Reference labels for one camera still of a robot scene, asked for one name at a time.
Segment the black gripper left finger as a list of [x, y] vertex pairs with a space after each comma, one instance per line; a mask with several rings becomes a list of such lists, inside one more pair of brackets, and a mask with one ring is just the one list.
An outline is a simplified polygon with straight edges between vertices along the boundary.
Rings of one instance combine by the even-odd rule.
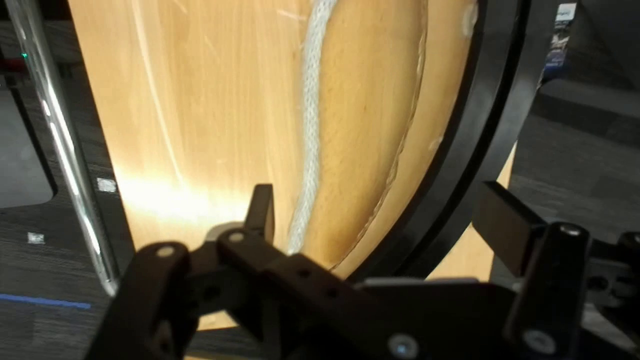
[[189, 251], [156, 243], [120, 280], [85, 360], [183, 360], [200, 320], [226, 312], [267, 360], [419, 360], [426, 347], [380, 301], [273, 246], [273, 189]]

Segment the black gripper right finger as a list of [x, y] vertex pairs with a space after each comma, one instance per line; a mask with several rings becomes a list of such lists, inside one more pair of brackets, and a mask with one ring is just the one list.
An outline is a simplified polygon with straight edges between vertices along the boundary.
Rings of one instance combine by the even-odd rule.
[[471, 226], [522, 283], [503, 324], [520, 360], [637, 360], [582, 327], [591, 304], [637, 343], [635, 232], [599, 243], [574, 222], [546, 222], [498, 182], [482, 186]]

